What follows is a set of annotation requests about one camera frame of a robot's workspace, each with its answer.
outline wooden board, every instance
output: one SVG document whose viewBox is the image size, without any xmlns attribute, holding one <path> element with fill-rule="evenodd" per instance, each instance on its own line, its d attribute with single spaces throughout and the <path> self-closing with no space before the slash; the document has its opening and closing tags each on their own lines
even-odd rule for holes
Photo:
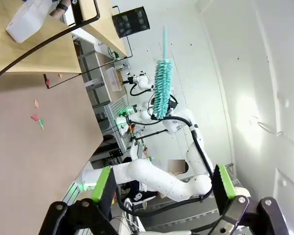
<svg viewBox="0 0 294 235">
<path fill-rule="evenodd" d="M 37 33 L 21 44 L 15 42 L 5 29 L 22 3 L 21 0 L 0 0 L 0 70 L 36 45 L 68 28 L 59 20 L 47 16 Z M 80 73 L 71 34 L 64 35 L 34 52 L 8 72 Z"/>
<path fill-rule="evenodd" d="M 84 26 L 83 29 L 116 51 L 120 56 L 126 57 L 124 43 L 122 39 L 118 37 L 112 22 L 112 15 L 114 13 L 110 1 L 97 0 L 97 4 L 100 12 L 100 19 Z M 80 8 L 84 20 L 93 18 L 97 14 L 93 0 L 80 0 Z"/>
<path fill-rule="evenodd" d="M 99 52 L 96 52 L 96 56 L 98 58 L 99 65 L 104 65 L 104 64 L 107 64 L 111 61 L 111 58 L 109 58 L 108 56 L 105 56 Z M 126 95 L 126 92 L 125 92 L 124 86 L 122 86 L 121 91 L 117 91 L 117 92 L 112 91 L 112 86 L 111 86 L 111 83 L 110 83 L 109 78 L 106 73 L 106 70 L 111 67 L 114 67 L 114 65 L 110 64 L 110 65 L 103 66 L 100 68 L 100 71 L 102 72 L 102 77 L 103 77 L 110 101 L 117 102 L 120 98 L 122 98 L 123 96 Z"/>
<path fill-rule="evenodd" d="M 42 75 L 0 77 L 0 235 L 38 234 L 102 140 L 81 77 L 50 90 Z"/>
</svg>

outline black mesh basket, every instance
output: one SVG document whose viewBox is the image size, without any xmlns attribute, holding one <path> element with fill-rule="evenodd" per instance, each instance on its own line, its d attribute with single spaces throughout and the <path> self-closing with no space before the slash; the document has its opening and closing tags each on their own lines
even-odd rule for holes
<svg viewBox="0 0 294 235">
<path fill-rule="evenodd" d="M 119 38 L 150 29 L 144 7 L 138 7 L 112 16 Z"/>
</svg>

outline bolt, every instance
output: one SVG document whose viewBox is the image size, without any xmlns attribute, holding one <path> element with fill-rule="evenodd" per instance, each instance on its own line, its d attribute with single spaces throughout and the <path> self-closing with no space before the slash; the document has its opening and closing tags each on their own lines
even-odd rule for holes
<svg viewBox="0 0 294 235">
<path fill-rule="evenodd" d="M 270 206 L 270 205 L 271 205 L 271 201 L 270 201 L 270 200 L 266 200 L 266 201 L 265 201 L 265 204 L 266 204 L 267 206 Z"/>
<path fill-rule="evenodd" d="M 244 202 L 245 202 L 245 198 L 240 197 L 240 198 L 239 198 L 239 202 L 240 202 L 240 203 L 244 203 Z"/>
<path fill-rule="evenodd" d="M 84 207 L 88 207 L 88 206 L 89 206 L 89 202 L 83 201 L 83 202 L 82 202 L 82 206 L 84 206 Z"/>
<path fill-rule="evenodd" d="M 62 206 L 62 205 L 56 205 L 55 208 L 56 208 L 57 210 L 62 210 L 63 206 Z"/>
</svg>

